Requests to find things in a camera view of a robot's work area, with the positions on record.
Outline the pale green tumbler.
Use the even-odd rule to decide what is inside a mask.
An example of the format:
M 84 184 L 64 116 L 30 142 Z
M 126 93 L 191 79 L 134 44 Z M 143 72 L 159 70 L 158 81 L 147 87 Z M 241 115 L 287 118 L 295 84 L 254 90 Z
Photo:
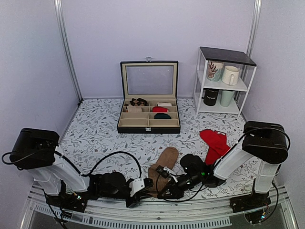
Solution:
M 223 107 L 228 107 L 234 97 L 235 91 L 222 90 L 220 105 Z

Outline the argyle patterned rolled socks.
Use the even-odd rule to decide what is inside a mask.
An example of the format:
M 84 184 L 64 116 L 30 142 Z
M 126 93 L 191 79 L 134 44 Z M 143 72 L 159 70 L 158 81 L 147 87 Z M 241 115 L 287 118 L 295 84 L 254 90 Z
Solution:
M 132 106 L 148 106 L 148 102 L 142 98 L 138 98 L 138 99 L 132 98 L 130 100 L 130 104 Z

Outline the black mug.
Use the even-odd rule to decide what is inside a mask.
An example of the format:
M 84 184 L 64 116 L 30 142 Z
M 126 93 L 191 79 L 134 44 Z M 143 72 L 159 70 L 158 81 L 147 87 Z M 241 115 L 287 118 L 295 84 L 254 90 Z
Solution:
M 216 100 L 218 97 L 219 90 L 218 89 L 205 89 L 203 103 L 207 106 L 214 106 L 216 104 Z

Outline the aluminium corner post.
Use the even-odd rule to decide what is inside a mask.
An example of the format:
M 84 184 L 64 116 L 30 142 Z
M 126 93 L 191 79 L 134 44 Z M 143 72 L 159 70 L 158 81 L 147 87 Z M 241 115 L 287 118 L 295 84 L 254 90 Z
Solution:
M 76 92 L 78 103 L 80 104 L 83 101 L 83 96 L 81 94 L 80 85 L 77 79 L 76 71 L 74 68 L 73 60 L 72 60 L 72 54 L 69 47 L 69 41 L 68 41 L 68 35 L 66 31 L 65 26 L 65 20 L 63 15 L 63 8 L 62 8 L 62 1 L 61 0 L 54 0 L 54 6 L 55 6 L 55 13 L 57 18 L 57 23 L 59 27 L 59 32 L 61 36 L 61 41 L 63 44 L 63 50 L 66 58 L 66 62 L 68 65 L 68 70 L 70 72 L 72 85 L 74 87 L 74 90 Z
M 255 42 L 256 32 L 257 32 L 258 25 L 259 25 L 261 6 L 262 6 L 261 0 L 254 1 L 254 10 L 253 10 L 253 16 L 252 16 L 252 22 L 251 22 L 251 28 L 250 28 L 250 35 L 249 35 L 247 49 L 246 49 L 246 54 L 249 57 L 251 57 L 253 49 L 254 49 L 254 42 Z

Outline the coral pattern mug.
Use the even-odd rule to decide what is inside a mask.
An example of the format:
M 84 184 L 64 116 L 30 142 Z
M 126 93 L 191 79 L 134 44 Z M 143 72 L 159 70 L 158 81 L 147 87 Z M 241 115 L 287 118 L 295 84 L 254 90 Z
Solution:
M 223 67 L 224 67 L 223 62 L 209 61 L 207 79 L 212 82 L 219 81 L 223 73 Z

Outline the white shelf rack black top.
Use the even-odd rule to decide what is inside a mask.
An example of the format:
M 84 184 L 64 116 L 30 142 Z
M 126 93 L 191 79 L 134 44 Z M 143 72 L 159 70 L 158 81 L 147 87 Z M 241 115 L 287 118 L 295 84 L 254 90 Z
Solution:
M 217 82 L 208 80 L 207 73 L 209 61 L 223 62 L 223 72 L 227 65 L 237 67 L 240 71 L 237 85 L 230 86 L 223 83 L 221 80 L 222 76 Z M 200 47 L 198 51 L 196 77 L 193 89 L 196 113 L 234 114 L 240 116 L 250 91 L 256 68 L 256 63 L 244 52 L 212 47 Z M 219 90 L 216 104 L 214 106 L 207 106 L 203 103 L 205 89 L 207 88 Z M 235 91 L 234 97 L 228 107 L 220 105 L 222 90 Z

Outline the dark green rolled socks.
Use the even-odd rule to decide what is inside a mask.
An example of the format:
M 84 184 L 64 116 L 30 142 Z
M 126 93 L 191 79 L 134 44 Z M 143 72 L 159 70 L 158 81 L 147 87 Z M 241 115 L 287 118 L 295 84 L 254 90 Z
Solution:
M 155 114 L 154 119 L 158 119 L 158 120 L 171 119 L 171 116 L 168 114 L 165 114 L 165 113 L 157 113 L 157 114 Z

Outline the right aluminium corner post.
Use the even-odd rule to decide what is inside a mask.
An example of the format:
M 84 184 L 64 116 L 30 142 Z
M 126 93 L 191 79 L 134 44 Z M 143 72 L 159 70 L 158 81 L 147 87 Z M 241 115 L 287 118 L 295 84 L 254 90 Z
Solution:
M 254 49 L 254 42 L 255 42 L 256 32 L 257 32 L 258 25 L 259 25 L 261 6 L 262 6 L 261 0 L 254 1 L 254 10 L 253 10 L 253 16 L 252 16 L 252 22 L 251 22 L 251 28 L 250 28 L 250 35 L 249 35 L 247 49 L 246 49 L 246 54 L 249 57 L 251 57 L 253 49 Z

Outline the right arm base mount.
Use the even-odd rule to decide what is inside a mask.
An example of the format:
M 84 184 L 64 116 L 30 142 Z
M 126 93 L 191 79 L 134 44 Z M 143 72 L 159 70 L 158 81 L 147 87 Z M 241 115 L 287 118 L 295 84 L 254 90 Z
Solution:
M 230 207 L 233 210 L 233 213 L 247 211 L 271 204 L 269 191 L 263 194 L 257 193 L 254 190 L 255 184 L 256 179 L 254 180 L 251 194 L 230 199 Z

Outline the red sock pair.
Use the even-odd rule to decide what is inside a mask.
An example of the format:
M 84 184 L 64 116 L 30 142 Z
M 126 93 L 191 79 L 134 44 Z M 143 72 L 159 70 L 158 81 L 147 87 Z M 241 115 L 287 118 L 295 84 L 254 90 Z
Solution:
M 223 132 L 205 129 L 200 132 L 200 137 L 209 146 L 204 161 L 207 165 L 213 165 L 230 149 L 227 144 L 227 136 Z

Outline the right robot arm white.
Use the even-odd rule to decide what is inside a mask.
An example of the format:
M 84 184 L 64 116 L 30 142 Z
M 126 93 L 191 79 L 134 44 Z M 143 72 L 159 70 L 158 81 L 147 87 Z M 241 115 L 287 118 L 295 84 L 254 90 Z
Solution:
M 208 188 L 218 187 L 244 162 L 256 157 L 261 159 L 252 193 L 246 198 L 250 208 L 258 207 L 268 196 L 271 183 L 280 165 L 287 159 L 291 142 L 280 124 L 248 121 L 244 133 L 224 156 L 207 165 L 199 156 L 186 154 L 180 160 L 185 174 L 172 175 L 157 198 L 179 202 L 184 192 L 201 184 Z

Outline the left aluminium corner post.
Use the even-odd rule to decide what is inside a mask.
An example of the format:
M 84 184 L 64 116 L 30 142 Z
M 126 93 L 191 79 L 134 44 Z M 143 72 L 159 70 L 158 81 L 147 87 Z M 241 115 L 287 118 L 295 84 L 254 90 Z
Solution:
M 77 79 L 76 71 L 74 68 L 73 60 L 72 60 L 72 54 L 69 47 L 69 41 L 68 41 L 68 35 L 66 31 L 65 26 L 65 20 L 63 15 L 63 8 L 62 8 L 62 1 L 61 0 L 54 0 L 54 6 L 55 6 L 55 13 L 57 18 L 57 23 L 59 27 L 59 32 L 61 36 L 61 41 L 63 44 L 63 50 L 66 58 L 66 62 L 68 65 L 68 70 L 70 72 L 72 85 L 74 87 L 74 90 L 76 92 L 78 103 L 80 104 L 83 101 L 83 96 L 81 94 L 80 85 Z

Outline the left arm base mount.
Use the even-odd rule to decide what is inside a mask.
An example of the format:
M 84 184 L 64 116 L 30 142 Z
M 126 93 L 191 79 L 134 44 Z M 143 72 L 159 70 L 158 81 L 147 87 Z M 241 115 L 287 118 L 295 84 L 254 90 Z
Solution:
M 46 203 L 60 209 L 67 209 L 84 213 L 88 199 L 86 193 L 67 193 L 66 184 L 61 180 L 60 192 L 57 196 L 46 195 Z

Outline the black compartment storage box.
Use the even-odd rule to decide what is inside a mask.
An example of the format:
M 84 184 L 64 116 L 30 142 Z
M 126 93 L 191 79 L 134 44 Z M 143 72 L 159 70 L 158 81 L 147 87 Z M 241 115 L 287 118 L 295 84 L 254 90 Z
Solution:
M 120 134 L 178 134 L 181 130 L 177 106 L 178 61 L 121 62 L 123 104 L 117 124 Z M 141 113 L 126 112 L 130 100 L 142 98 L 148 106 Z M 154 119 L 157 102 L 169 102 L 171 119 Z

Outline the red rolled socks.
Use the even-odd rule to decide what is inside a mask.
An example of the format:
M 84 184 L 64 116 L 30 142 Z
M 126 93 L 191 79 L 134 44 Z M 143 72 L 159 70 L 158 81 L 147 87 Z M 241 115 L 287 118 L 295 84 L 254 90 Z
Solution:
M 166 113 L 169 112 L 168 108 L 161 107 L 161 106 L 155 106 L 152 108 L 152 112 L 154 113 Z

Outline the cream white mug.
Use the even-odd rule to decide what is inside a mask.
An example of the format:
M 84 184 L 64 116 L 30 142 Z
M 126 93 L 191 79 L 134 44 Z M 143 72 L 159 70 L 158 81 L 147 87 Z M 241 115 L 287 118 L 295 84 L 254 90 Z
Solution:
M 221 77 L 222 82 L 230 86 L 237 85 L 239 72 L 239 69 L 235 66 L 225 66 L 223 75 Z

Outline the cream rolled socks left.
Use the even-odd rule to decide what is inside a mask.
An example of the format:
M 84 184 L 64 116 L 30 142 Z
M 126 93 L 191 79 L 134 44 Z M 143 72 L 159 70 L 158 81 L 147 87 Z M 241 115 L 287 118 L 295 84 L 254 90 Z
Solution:
M 142 107 L 141 106 L 126 106 L 126 112 L 129 113 L 141 113 L 142 112 Z

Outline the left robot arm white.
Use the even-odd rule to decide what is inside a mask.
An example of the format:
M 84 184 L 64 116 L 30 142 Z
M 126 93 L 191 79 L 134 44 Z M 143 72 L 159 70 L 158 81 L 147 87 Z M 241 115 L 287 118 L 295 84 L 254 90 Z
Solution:
M 54 131 L 23 128 L 9 153 L 8 162 L 28 170 L 43 188 L 46 202 L 60 209 L 84 212 L 88 200 L 99 198 L 124 199 L 132 208 L 142 199 L 150 198 L 150 178 L 126 180 L 119 172 L 82 173 L 60 148 L 59 135 Z

